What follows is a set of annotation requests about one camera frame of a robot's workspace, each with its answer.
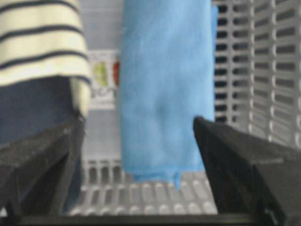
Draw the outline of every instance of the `navy stripe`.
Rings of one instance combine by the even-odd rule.
[[[31,56],[26,58],[20,58],[20,59],[14,59],[8,62],[5,62],[0,65],[0,70],[7,69],[9,67],[13,67],[16,65],[23,65],[28,63],[34,63],[41,60],[45,60],[52,57],[59,57],[59,56],[78,56],[88,61],[88,57],[80,52],[77,51],[56,51],[56,52],[50,52],[38,56]]]
[[[74,5],[65,2],[63,0],[36,0],[36,1],[23,1],[23,2],[7,4],[0,8],[0,14],[17,8],[36,7],[36,6],[44,6],[44,5],[64,5],[71,8],[75,12],[79,13],[78,9]]]
[[[53,32],[53,31],[71,31],[71,32],[77,32],[83,36],[83,32],[77,27],[69,26],[69,25],[50,25],[50,26],[42,26],[37,28],[29,28],[29,29],[8,32],[0,36],[0,43],[6,39],[17,37],[17,36],[40,34],[40,33]]]

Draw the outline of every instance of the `blue fabric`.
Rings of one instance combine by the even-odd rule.
[[[124,2],[122,164],[136,181],[179,188],[182,172],[204,170],[192,125],[214,120],[217,14],[210,0]]]

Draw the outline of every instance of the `folded clothing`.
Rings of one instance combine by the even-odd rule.
[[[64,76],[87,114],[90,65],[77,0],[0,1],[0,87]]]
[[[122,166],[136,181],[180,187],[204,170],[193,119],[214,120],[216,7],[210,0],[125,0],[121,47]]]

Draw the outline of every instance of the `striped shirt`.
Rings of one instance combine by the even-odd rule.
[[[0,86],[69,76],[74,107],[86,115],[90,74],[77,0],[0,1]]]

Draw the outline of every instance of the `laundry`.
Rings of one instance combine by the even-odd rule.
[[[77,0],[0,1],[0,144],[86,117],[90,64]]]
[[[204,170],[192,124],[214,120],[217,7],[210,0],[125,0],[121,44],[122,165],[136,181]]]

